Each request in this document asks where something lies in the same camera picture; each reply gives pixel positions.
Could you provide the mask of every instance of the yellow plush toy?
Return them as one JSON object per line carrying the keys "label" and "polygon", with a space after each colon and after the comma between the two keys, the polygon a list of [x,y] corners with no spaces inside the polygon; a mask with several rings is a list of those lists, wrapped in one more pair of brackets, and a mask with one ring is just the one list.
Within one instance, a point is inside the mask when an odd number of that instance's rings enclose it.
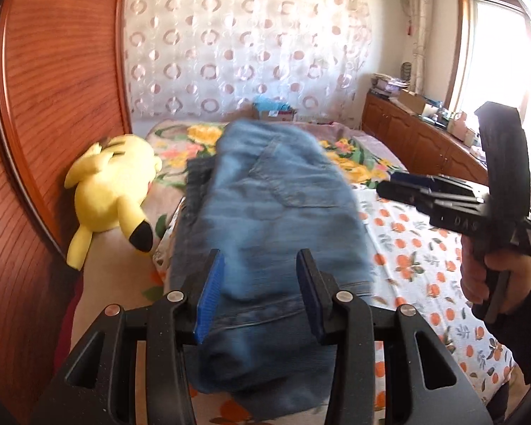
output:
{"label": "yellow plush toy", "polygon": [[92,234],[118,225],[132,246],[151,250],[152,228],[140,204],[160,170],[161,159],[153,148],[133,134],[114,137],[105,146],[96,143],[73,163],[65,188],[77,185],[75,211],[80,226],[67,252],[69,266],[80,270]]}

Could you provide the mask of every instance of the jeans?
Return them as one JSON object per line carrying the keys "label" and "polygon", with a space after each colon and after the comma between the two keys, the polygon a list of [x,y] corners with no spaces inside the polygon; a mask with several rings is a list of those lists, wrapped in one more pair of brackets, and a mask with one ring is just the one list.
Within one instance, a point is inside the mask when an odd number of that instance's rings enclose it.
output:
{"label": "jeans", "polygon": [[189,162],[170,275],[178,289],[211,248],[224,254],[211,333],[185,352],[189,382],[230,392],[254,420],[321,404],[335,350],[310,332],[296,255],[310,249],[341,288],[367,296],[366,235],[350,187],[312,136],[259,121],[227,126],[215,160]]}

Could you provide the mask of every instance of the window frame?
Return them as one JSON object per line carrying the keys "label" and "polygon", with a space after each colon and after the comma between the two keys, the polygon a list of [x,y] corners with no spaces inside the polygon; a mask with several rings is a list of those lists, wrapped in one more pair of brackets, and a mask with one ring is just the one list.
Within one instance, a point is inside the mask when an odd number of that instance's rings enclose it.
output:
{"label": "window frame", "polygon": [[[525,17],[527,32],[531,39],[531,20],[518,0],[483,1],[506,6],[508,9],[513,9],[514,11],[523,14]],[[445,107],[454,112],[459,111],[464,85],[469,75],[469,66],[472,60],[473,31],[476,20],[475,17],[473,17],[473,11],[473,0],[458,0],[458,30],[449,88],[445,98]],[[520,108],[521,122],[523,122],[523,118],[525,117],[528,98],[529,92],[526,91]]]}

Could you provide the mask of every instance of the human hand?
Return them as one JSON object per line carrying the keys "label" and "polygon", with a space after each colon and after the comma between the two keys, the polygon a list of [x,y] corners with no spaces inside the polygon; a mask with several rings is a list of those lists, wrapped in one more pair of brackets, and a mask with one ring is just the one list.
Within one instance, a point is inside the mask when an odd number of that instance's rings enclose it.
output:
{"label": "human hand", "polygon": [[[510,270],[506,297],[502,303],[501,313],[512,313],[523,303],[531,292],[531,257],[512,250],[504,249],[486,254],[484,262],[495,271]],[[466,298],[481,304],[488,299],[490,290],[486,285],[486,269],[473,256],[470,238],[462,236],[462,292]]]}

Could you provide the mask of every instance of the window curtain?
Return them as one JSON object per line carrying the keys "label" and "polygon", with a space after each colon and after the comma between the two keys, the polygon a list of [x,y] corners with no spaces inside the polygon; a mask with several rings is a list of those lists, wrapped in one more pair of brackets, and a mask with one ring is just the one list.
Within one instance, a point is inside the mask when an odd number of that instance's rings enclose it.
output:
{"label": "window curtain", "polygon": [[364,0],[126,0],[132,120],[247,117],[264,95],[350,124],[369,14]]}
{"label": "window curtain", "polygon": [[409,0],[411,17],[412,67],[409,90],[422,94],[425,84],[425,51],[432,24],[433,0]]}

